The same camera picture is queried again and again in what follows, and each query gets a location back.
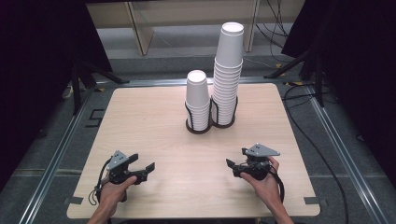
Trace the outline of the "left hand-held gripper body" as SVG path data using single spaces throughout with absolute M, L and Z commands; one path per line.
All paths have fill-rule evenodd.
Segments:
M 148 179 L 149 174 L 139 174 L 139 171 L 129 170 L 130 164 L 126 163 L 129 157 L 119 150 L 115 151 L 107 166 L 108 178 L 111 183 L 118 185 L 126 181 L 129 177 L 135 176 L 137 180 L 134 183 L 139 185 Z

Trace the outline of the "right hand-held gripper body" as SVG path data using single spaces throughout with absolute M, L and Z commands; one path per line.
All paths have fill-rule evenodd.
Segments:
M 280 153 L 262 144 L 255 144 L 247 148 L 247 160 L 233 170 L 235 177 L 240 177 L 241 173 L 247 173 L 257 180 L 263 180 L 272 168 L 272 163 L 269 161 L 270 156 L 279 156 Z

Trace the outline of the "black double cup holder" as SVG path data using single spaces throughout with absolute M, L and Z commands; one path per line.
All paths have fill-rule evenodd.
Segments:
M 198 130 L 196 125 L 193 123 L 192 120 L 192 111 L 191 109 L 188 107 L 187 103 L 184 104 L 186 110 L 187 110 L 187 119 L 185 120 L 185 126 L 187 128 L 187 130 L 190 133 L 194 133 L 194 134 L 203 134 L 203 133 L 207 133 L 211 127 L 216 127 L 219 129 L 226 129 L 229 127 L 232 127 L 234 122 L 235 122 L 235 112 L 236 112 L 236 108 L 237 108 L 238 103 L 235 103 L 235 106 L 233 108 L 233 113 L 232 113 L 232 119 L 229 123 L 227 124 L 220 124 L 219 123 L 219 118 L 216 117 L 215 119 L 212 119 L 212 113 L 209 113 L 207 115 L 207 122 L 204 125 L 204 128 Z M 210 100 L 210 105 L 209 108 L 215 107 L 216 109 L 216 115 L 219 116 L 219 104 L 213 100 Z

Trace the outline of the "short stack of white cups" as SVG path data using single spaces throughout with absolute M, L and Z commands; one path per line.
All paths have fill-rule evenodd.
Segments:
M 192 70 L 188 73 L 185 103 L 192 111 L 192 120 L 197 129 L 204 128 L 210 105 L 207 78 L 204 71 Z

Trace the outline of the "tall stack of white cups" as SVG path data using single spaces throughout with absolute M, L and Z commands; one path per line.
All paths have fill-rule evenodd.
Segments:
M 218 126 L 233 123 L 243 66 L 243 34 L 244 26 L 238 22 L 225 22 L 220 29 L 212 94 L 212 119 Z

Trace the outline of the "person's left hand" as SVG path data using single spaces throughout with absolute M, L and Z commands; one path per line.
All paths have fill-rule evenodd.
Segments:
M 129 177 L 126 181 L 121 184 L 113 184 L 111 182 L 106 183 L 101 192 L 99 209 L 107 212 L 112 216 L 117 210 L 118 203 L 124 196 L 125 191 L 132 186 L 137 180 L 135 176 Z

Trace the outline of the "person's right hand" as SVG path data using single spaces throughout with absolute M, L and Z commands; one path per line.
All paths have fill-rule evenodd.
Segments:
M 263 180 L 257 180 L 247 173 L 241 173 L 240 175 L 254 188 L 256 195 L 271 212 L 280 210 L 283 207 L 279 186 L 273 175 L 269 174 Z

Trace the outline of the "black metal stand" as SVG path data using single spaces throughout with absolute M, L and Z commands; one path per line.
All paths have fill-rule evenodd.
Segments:
M 91 63 L 84 61 L 74 63 L 71 70 L 72 91 L 74 99 L 74 115 L 76 115 L 82 107 L 80 84 L 83 84 L 83 86 L 87 89 L 92 89 L 96 87 L 96 81 L 92 76 L 93 74 L 99 74 L 102 77 L 105 77 L 117 84 L 129 83 L 129 80 L 124 80 L 116 77 L 111 72 L 107 72 L 104 69 Z
M 278 78 L 282 74 L 285 74 L 291 68 L 294 68 L 299 63 L 303 64 L 300 70 L 299 77 L 303 81 L 307 81 L 312 76 L 315 77 L 315 97 L 318 104 L 323 107 L 323 91 L 322 91 L 322 81 L 323 81 L 323 71 L 322 71 L 322 58 L 321 55 L 316 50 L 307 50 L 299 57 L 292 60 L 290 63 L 277 69 L 271 75 L 266 75 L 264 78 Z

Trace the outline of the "black curtain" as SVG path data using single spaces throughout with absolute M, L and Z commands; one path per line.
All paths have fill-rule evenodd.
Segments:
M 0 0 L 0 191 L 60 101 L 74 65 L 112 70 L 89 0 Z
M 308 50 L 332 4 L 324 71 L 396 188 L 396 0 L 304 0 L 282 52 Z

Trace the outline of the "light wooden shelf unit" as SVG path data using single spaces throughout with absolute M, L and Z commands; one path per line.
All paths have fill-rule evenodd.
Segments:
M 131 28 L 139 53 L 148 53 L 153 29 L 159 26 L 244 25 L 244 48 L 251 51 L 260 0 L 97 0 L 86 4 L 94 26 Z

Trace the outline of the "aluminium floor rail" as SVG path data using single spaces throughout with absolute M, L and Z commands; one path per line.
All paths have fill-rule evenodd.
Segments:
M 321 106 L 317 100 L 313 100 L 312 105 L 372 221 L 374 224 L 389 224 L 389 220 L 384 213 L 384 210 L 378 203 L 378 199 L 375 197 L 374 192 L 362 172 L 359 170 L 356 162 L 354 162 L 349 154 L 341 135 L 336 130 L 326 109 Z
M 55 177 L 56 171 L 64 157 L 66 150 L 68 149 L 68 146 L 70 145 L 71 138 L 78 127 L 78 124 L 84 113 L 86 104 L 90 100 L 92 93 L 93 90 L 89 90 L 84 93 L 80 108 L 73 114 L 72 118 L 70 119 L 68 126 L 60 140 L 60 143 L 56 147 L 56 150 L 54 151 L 48 166 L 40 177 L 40 181 L 38 182 L 38 185 L 35 188 L 31 199 L 29 200 L 26 208 L 24 209 L 19 224 L 33 224 L 35 216 L 50 189 L 50 185 L 53 181 L 53 178 Z
M 264 77 L 240 77 L 239 84 L 255 84 L 255 83 L 286 83 L 289 82 L 282 78 L 264 78 Z M 98 81 L 96 88 L 140 88 L 140 87 L 169 87 L 169 86 L 185 86 L 186 78 L 173 79 L 156 79 L 156 80 L 129 80 L 128 83 L 117 84 L 112 81 Z

